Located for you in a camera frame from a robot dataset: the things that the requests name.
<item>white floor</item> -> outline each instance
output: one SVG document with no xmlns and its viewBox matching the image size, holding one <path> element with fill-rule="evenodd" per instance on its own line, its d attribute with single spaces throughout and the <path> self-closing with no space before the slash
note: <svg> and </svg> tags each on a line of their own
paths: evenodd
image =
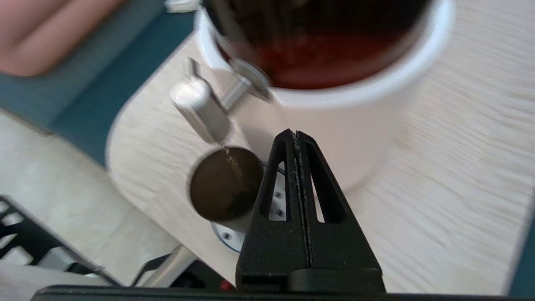
<svg viewBox="0 0 535 301">
<path fill-rule="evenodd" d="M 125 284 L 179 244 L 123 199 L 87 155 L 1 110 L 0 194 Z"/>
</svg>

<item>wooden table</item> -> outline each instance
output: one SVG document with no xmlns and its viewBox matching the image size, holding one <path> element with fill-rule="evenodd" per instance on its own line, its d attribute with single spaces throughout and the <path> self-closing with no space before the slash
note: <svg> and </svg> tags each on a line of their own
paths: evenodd
<svg viewBox="0 0 535 301">
<path fill-rule="evenodd" d="M 346 195 L 390 292 L 502 294 L 535 183 L 532 0 L 458 1 L 451 43 L 407 112 L 386 164 Z M 212 149 L 168 99 L 191 36 L 132 96 L 108 141 L 117 189 L 234 282 L 238 253 L 194 213 L 186 181 Z M 235 145 L 247 146 L 239 130 Z"/>
</svg>

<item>white mug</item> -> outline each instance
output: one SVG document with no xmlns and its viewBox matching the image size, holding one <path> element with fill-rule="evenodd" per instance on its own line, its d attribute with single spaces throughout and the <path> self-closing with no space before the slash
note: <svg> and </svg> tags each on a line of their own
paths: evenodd
<svg viewBox="0 0 535 301">
<path fill-rule="evenodd" d="M 363 80 L 339 87 L 297 90 L 270 88 L 272 102 L 246 96 L 235 118 L 251 150 L 267 161 L 273 138 L 285 129 L 312 136 L 341 188 L 367 179 L 387 154 L 404 109 L 420 80 L 436 62 L 453 30 L 453 0 L 433 0 L 415 44 L 395 63 Z M 197 46 L 216 79 L 232 72 L 220 54 L 206 11 L 196 14 Z"/>
</svg>

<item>pink fabric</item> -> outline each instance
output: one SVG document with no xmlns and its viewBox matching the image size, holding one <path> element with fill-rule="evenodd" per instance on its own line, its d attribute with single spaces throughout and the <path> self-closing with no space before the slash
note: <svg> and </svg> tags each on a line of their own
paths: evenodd
<svg viewBox="0 0 535 301">
<path fill-rule="evenodd" d="M 0 72 L 47 72 L 123 2 L 0 0 Z"/>
</svg>

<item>metal cylinder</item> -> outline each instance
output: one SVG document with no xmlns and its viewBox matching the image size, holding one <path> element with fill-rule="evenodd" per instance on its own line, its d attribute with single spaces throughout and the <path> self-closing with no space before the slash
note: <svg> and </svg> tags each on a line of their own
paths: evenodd
<svg viewBox="0 0 535 301">
<path fill-rule="evenodd" d="M 203 218 L 245 233 L 263 176 L 262 162 L 251 151 L 219 149 L 194 169 L 190 202 Z"/>
</svg>

